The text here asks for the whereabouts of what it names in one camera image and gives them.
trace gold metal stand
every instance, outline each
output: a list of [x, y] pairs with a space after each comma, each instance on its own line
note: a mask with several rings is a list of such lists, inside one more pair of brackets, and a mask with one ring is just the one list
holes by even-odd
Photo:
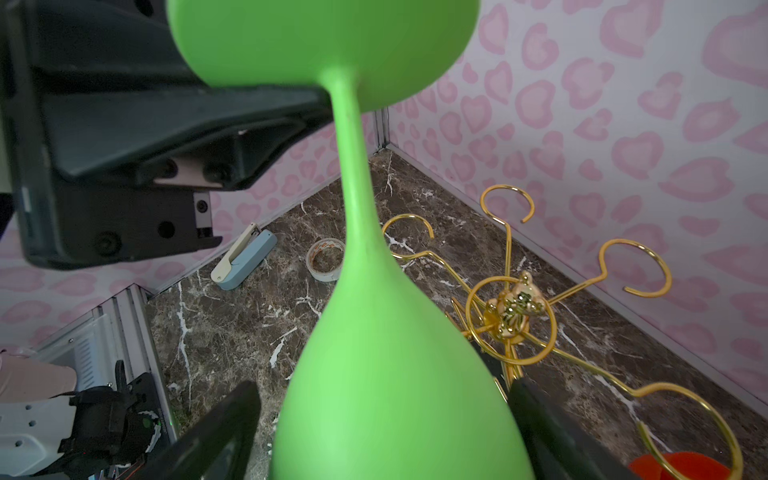
[[[634, 398], [644, 397], [650, 395], [651, 393], [659, 392], [662, 390], [680, 393], [681, 395], [695, 400], [713, 417], [718, 429], [723, 434], [723, 437], [725, 437], [726, 443], [728, 444], [728, 448], [731, 452], [731, 472], [728, 480], [740, 480], [743, 474], [744, 462], [741, 455], [739, 442], [720, 413], [718, 413], [712, 405], [707, 403], [706, 400], [699, 397], [696, 393], [691, 392], [689, 389], [685, 389], [673, 383], [656, 382], [642, 386], [639, 389], [632, 389], [630, 386], [627, 386], [610, 372], [554, 347], [558, 336], [558, 322], [555, 319], [552, 305], [567, 299], [569, 296], [582, 291], [588, 286], [602, 282], [608, 277], [607, 266], [605, 264], [605, 252], [608, 247], [615, 245], [616, 243], [623, 243], [625, 245], [631, 245], [633, 247], [639, 248], [640, 250], [647, 253], [651, 258], [653, 258], [661, 268], [662, 272], [664, 272], [664, 286], [662, 286], [656, 292], [641, 292], [640, 290], [629, 287], [624, 288], [625, 291], [636, 296], [641, 296], [643, 298], [657, 298], [659, 296], [663, 296], [672, 287], [672, 273], [670, 272], [670, 269], [664, 260], [659, 257], [653, 250], [646, 247], [642, 243], [622, 238], [609, 240], [603, 244], [603, 246], [600, 248], [600, 251], [598, 252], [598, 261], [600, 262], [601, 270], [600, 275], [579, 283], [578, 285], [573, 286], [572, 288], [569, 288], [563, 293], [559, 293], [550, 299], [546, 299], [541, 294], [539, 288], [534, 285], [532, 275], [529, 272], [520, 272], [519, 278], [511, 276], [512, 227], [503, 219], [498, 218], [492, 214], [485, 205], [485, 197], [488, 195], [488, 193], [497, 189], [512, 190], [522, 195], [528, 201], [531, 209], [528, 215], [523, 218], [521, 223], [525, 223], [533, 217], [535, 213], [535, 206], [533, 199], [530, 195], [528, 195], [528, 193], [526, 193], [521, 188], [513, 187], [512, 185], [494, 185], [486, 189], [480, 196], [480, 206], [482, 207], [483, 211], [495, 222], [504, 225], [506, 229], [507, 244], [505, 251], [505, 274], [503, 276], [490, 276], [480, 281], [474, 287], [470, 288], [470, 286], [467, 285], [467, 283], [456, 273], [456, 271], [448, 264], [448, 262], [443, 260], [437, 253], [431, 250], [424, 250], [422, 252], [413, 254], [392, 252], [392, 255], [395, 258], [402, 260], [414, 260], [420, 257], [430, 257], [439, 265], [443, 266], [451, 274], [454, 280], [456, 280], [458, 284], [462, 286], [464, 291], [468, 294], [465, 305], [462, 307], [461, 303], [456, 298], [451, 298], [453, 312], [458, 317], [459, 325], [463, 327], [462, 335], [464, 335], [464, 337], [470, 341], [476, 341], [477, 344], [480, 345], [480, 347], [483, 349], [483, 351], [502, 362], [502, 365], [504, 366], [504, 380], [507, 384], [507, 388], [509, 388], [511, 383], [516, 379], [522, 378], [524, 375], [522, 369], [523, 366], [538, 363], [542, 361], [547, 355], [554, 352], [567, 361], [574, 363], [583, 369], [586, 369], [588, 372], [604, 377], [609, 382], [616, 385], [616, 387], [618, 387], [622, 392]], [[432, 229], [432, 225], [430, 225], [424, 217], [420, 217], [419, 215], [415, 214], [402, 214], [389, 219], [386, 223], [384, 223], [382, 232], [386, 232], [393, 223], [403, 218], [421, 220], [429, 232], [429, 238], [435, 238], [435, 232]], [[479, 290], [482, 287], [489, 285], [490, 283], [496, 282], [504, 284], [502, 291], [496, 297], [493, 297], [487, 301], [483, 301], [478, 295]], [[542, 314], [549, 318], [550, 324], [549, 340], [546, 342], [536, 338], [529, 331], [531, 318], [537, 320], [538, 317], [540, 317]], [[445, 316], [453, 320], [449, 312], [445, 312]], [[504, 346], [504, 352], [498, 352], [493, 347], [493, 345], [491, 345], [491, 343], [483, 338], [484, 335], [488, 335], [494, 340], [500, 342]], [[515, 346], [525, 340], [543, 347], [542, 351], [532, 357], [524, 359], [519, 358]], [[498, 386], [499, 392], [501, 392], [502, 396], [504, 396], [506, 400], [505, 391], [497, 379], [496, 384]], [[662, 456], [658, 447], [651, 439], [648, 427], [643, 422], [637, 423], [637, 429], [640, 433], [640, 437], [642, 438], [643, 443], [648, 448], [648, 451], [657, 460], [657, 462], [659, 462], [659, 464], [661, 464], [661, 466], [667, 470], [667, 472], [669, 472], [677, 480], [689, 480], [672, 465], [670, 465], [670, 463]]]

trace pink heart wallpaper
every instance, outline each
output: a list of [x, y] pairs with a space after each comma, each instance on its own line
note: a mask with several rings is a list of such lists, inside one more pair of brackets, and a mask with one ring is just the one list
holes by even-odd
[[391, 141], [768, 403], [768, 3], [488, 0], [465, 53], [389, 109]]
[[[376, 149], [372, 114], [362, 116], [369, 153]], [[249, 190], [212, 192], [212, 250], [74, 272], [43, 270], [23, 257], [15, 220], [0, 239], [0, 348], [34, 347], [132, 283], [158, 293], [218, 257], [245, 227], [267, 223], [339, 176], [333, 124], [290, 148]]]

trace green balloon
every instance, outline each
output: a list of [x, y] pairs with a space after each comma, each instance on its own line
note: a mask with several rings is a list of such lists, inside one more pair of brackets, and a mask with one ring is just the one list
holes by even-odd
[[271, 478], [532, 480], [493, 378], [382, 238], [360, 122], [361, 111], [401, 101], [448, 69], [472, 35], [478, 0], [167, 7], [181, 54], [208, 84], [320, 84], [333, 103], [344, 267], [291, 379]]

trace white tape roll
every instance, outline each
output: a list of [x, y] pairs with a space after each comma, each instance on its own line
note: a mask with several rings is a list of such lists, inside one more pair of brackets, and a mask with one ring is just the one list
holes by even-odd
[[344, 253], [344, 243], [341, 240], [336, 238], [323, 238], [322, 240], [315, 242], [310, 248], [310, 251], [306, 253], [306, 268], [310, 271], [312, 276], [315, 277], [315, 280], [326, 283], [335, 282], [339, 279], [339, 275], [341, 275], [341, 265], [329, 272], [318, 272], [312, 267], [312, 262], [315, 260], [315, 257], [317, 257], [317, 254], [326, 248], [338, 248]]

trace light blue and white stapler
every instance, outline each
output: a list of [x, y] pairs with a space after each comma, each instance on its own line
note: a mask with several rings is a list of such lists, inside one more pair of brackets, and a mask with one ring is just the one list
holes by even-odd
[[210, 273], [210, 279], [223, 290], [240, 285], [277, 245], [274, 233], [263, 230], [254, 238], [257, 233], [259, 227], [255, 223], [249, 225]]

